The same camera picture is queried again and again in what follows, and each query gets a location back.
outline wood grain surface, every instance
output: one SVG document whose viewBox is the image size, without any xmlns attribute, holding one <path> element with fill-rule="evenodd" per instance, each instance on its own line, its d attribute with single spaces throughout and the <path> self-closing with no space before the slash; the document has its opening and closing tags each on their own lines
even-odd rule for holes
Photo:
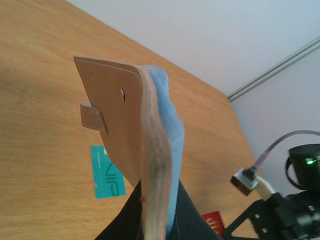
<svg viewBox="0 0 320 240">
<path fill-rule="evenodd" d="M 132 191 L 95 199 L 90 145 L 102 141 L 81 127 L 75 55 L 167 71 L 186 131 L 181 180 L 201 214 L 228 225 L 257 198 L 230 184 L 254 158 L 223 93 L 65 1 L 1 0 L 0 12 L 0 239 L 93 239 Z"/>
</svg>

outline brown leather wallet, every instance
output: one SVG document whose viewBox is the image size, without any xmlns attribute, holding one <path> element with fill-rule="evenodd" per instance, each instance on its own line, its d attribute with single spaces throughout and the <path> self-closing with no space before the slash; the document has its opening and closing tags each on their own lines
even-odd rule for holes
<svg viewBox="0 0 320 240">
<path fill-rule="evenodd" d="M 144 239 L 165 239 L 172 157 L 152 78 L 132 64 L 86 56 L 74 62 L 89 99 L 80 106 L 82 125 L 100 132 L 132 186 L 141 179 Z"/>
</svg>

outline wall trim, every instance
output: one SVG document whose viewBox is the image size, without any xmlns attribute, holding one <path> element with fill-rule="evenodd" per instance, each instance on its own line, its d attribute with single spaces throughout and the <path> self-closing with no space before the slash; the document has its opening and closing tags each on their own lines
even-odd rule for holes
<svg viewBox="0 0 320 240">
<path fill-rule="evenodd" d="M 282 70 L 286 69 L 290 65 L 294 64 L 295 62 L 301 60 L 308 54 L 312 53 L 314 50 L 320 48 L 320 36 L 318 36 L 313 41 L 309 42 L 307 45 L 303 46 L 299 50 L 295 51 L 290 56 L 286 57 L 282 61 L 278 62 L 273 67 L 269 68 L 267 71 L 262 73 L 261 75 L 255 77 L 242 87 L 238 88 L 234 92 L 232 92 L 230 95 L 228 95 L 228 99 L 230 102 L 236 100 L 240 96 L 244 95 L 248 91 L 252 90 L 256 86 L 262 84 L 263 82 L 269 80 L 274 75 L 280 73 Z"/>
</svg>

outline teal card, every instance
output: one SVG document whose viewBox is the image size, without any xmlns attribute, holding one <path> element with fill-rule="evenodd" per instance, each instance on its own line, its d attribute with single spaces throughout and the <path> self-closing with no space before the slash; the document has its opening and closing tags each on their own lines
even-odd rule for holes
<svg viewBox="0 0 320 240">
<path fill-rule="evenodd" d="M 122 173 L 111 162 L 104 146 L 91 148 L 94 192 L 97 199 L 126 195 Z"/>
</svg>

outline black camera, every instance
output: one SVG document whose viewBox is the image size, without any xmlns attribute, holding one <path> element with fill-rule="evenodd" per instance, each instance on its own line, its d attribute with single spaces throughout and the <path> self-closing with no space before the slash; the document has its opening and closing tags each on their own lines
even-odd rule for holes
<svg viewBox="0 0 320 240">
<path fill-rule="evenodd" d="M 255 201 L 224 230 L 224 240 L 311 240 L 320 237 L 320 144 L 296 146 L 288 153 L 286 176 L 291 184 L 303 191 L 285 197 L 275 192 L 267 200 Z M 297 183 L 288 174 L 291 164 Z M 259 238 L 232 236 L 246 219 L 251 221 Z"/>
</svg>

